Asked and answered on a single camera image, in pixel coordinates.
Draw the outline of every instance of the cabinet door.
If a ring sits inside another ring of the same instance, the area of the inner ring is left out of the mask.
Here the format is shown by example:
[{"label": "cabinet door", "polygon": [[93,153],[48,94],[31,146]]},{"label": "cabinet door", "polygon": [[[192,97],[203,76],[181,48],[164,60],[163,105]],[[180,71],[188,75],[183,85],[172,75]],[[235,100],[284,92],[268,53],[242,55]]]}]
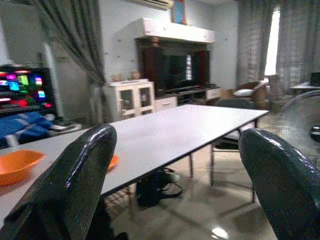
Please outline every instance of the cabinet door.
[{"label": "cabinet door", "polygon": [[118,110],[120,119],[126,119],[128,117],[135,117],[136,101],[135,101],[135,89],[132,86],[121,86],[116,89],[116,98],[118,99]]},{"label": "cabinet door", "polygon": [[155,91],[153,82],[140,84],[136,88],[139,112],[141,115],[153,113],[155,105]]}]

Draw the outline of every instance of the wall shelf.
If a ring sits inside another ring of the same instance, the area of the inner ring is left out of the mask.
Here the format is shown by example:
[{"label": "wall shelf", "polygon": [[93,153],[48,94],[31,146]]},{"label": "wall shelf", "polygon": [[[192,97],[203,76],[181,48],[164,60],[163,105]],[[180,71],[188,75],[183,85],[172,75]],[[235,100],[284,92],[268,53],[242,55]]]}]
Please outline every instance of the wall shelf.
[{"label": "wall shelf", "polygon": [[162,40],[183,41],[200,44],[215,42],[215,32],[195,26],[171,22],[160,22],[150,18],[140,18],[129,25],[134,39],[158,37]]}]

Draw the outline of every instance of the blue cloth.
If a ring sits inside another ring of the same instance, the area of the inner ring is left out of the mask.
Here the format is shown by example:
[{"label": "blue cloth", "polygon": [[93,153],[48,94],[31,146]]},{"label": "blue cloth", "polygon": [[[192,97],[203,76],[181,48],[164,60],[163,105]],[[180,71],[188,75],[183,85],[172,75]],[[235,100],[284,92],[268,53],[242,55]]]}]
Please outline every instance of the blue cloth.
[{"label": "blue cloth", "polygon": [[0,118],[0,149],[9,147],[8,135],[14,135],[20,144],[47,138],[52,124],[36,111]]}]

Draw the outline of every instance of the pillow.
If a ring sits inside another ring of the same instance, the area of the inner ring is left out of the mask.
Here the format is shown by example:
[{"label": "pillow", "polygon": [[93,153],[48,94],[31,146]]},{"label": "pillow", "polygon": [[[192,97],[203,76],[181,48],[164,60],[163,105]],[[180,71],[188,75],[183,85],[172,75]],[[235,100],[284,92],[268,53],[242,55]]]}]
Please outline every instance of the pillow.
[{"label": "pillow", "polygon": [[236,97],[251,97],[254,91],[252,89],[239,89],[233,93]]}]

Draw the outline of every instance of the black bag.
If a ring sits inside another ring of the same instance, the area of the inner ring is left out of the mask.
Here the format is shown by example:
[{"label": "black bag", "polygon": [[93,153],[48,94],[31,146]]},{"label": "black bag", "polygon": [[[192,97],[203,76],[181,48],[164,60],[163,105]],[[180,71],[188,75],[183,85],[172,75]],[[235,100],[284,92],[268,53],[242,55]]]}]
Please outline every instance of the black bag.
[{"label": "black bag", "polygon": [[[155,174],[146,177],[136,184],[136,199],[141,207],[153,207],[159,204],[161,199],[177,198],[183,192],[182,187],[176,182],[170,180],[170,173],[174,173],[172,169],[164,168],[157,171]],[[169,190],[167,185],[175,185],[180,191],[177,193],[166,194]]]}]

